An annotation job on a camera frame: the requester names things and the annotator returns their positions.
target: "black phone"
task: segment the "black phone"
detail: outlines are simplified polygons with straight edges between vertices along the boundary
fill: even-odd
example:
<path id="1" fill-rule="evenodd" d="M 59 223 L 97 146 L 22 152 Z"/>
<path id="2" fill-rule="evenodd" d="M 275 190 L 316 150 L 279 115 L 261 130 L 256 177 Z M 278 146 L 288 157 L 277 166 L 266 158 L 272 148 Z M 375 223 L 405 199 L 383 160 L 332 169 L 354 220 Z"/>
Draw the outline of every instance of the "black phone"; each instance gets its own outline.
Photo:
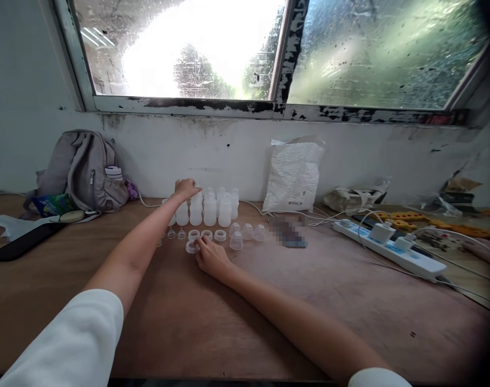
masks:
<path id="1" fill-rule="evenodd" d="M 67 226 L 67 223 L 45 223 L 0 248 L 0 262 L 14 261 Z"/>

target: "power strip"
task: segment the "power strip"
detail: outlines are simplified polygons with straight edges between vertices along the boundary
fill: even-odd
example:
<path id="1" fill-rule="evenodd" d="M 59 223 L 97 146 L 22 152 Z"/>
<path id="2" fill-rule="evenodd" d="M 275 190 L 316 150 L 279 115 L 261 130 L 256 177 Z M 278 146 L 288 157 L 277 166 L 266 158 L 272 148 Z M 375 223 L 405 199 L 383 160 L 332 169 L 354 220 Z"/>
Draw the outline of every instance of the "power strip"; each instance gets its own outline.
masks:
<path id="1" fill-rule="evenodd" d="M 370 238 L 370 230 L 364 227 L 358 227 L 350 221 L 334 222 L 332 228 L 341 234 L 355 240 L 358 243 L 361 241 L 370 250 L 394 261 L 399 266 L 405 268 L 410 273 L 422 276 L 434 282 L 435 277 L 440 275 L 447 266 L 435 261 L 434 259 L 422 255 L 416 251 L 408 250 L 407 252 L 394 246 L 394 242 L 389 240 L 385 244 Z"/>

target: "gray backpack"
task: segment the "gray backpack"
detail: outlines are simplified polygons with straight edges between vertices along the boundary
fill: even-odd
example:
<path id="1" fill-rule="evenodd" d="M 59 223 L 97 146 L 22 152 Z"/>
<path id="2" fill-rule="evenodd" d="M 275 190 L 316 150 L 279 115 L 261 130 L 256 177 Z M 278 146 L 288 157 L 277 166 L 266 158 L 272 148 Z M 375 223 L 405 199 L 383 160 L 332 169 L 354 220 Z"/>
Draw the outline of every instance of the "gray backpack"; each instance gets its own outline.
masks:
<path id="1" fill-rule="evenodd" d="M 100 133 L 65 132 L 47 169 L 37 172 L 38 188 L 26 194 L 24 208 L 30 210 L 32 197 L 69 194 L 83 211 L 119 211 L 128 200 L 128 191 L 124 181 L 106 176 L 105 168 L 114 165 L 116 152 Z"/>

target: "glass pane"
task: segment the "glass pane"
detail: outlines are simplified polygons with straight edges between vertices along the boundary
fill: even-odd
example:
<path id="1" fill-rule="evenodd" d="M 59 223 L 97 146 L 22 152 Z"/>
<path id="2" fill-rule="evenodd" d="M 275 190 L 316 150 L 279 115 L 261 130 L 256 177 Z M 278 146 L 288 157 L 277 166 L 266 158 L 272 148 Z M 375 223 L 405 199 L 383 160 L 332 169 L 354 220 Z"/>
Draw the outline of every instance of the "glass pane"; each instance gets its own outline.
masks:
<path id="1" fill-rule="evenodd" d="M 474 0 L 311 0 L 288 102 L 442 109 L 487 41 Z"/>
<path id="2" fill-rule="evenodd" d="M 97 94 L 269 99 L 286 0 L 74 0 Z"/>

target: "hand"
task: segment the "hand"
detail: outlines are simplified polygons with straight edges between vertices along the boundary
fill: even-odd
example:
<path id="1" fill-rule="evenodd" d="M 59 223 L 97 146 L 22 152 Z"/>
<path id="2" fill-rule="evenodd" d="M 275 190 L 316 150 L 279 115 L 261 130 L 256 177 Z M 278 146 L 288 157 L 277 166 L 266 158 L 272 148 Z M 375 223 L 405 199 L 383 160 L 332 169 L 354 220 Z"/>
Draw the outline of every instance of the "hand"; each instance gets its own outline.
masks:
<path id="1" fill-rule="evenodd" d="M 175 183 L 175 193 L 173 195 L 178 196 L 185 202 L 202 190 L 200 187 L 195 187 L 195 184 L 196 182 L 192 178 L 178 179 Z"/>
<path id="2" fill-rule="evenodd" d="M 196 252 L 198 267 L 211 277 L 225 283 L 236 266 L 230 262 L 223 246 L 215 244 L 206 235 L 197 239 L 195 243 L 200 247 L 200 251 Z"/>

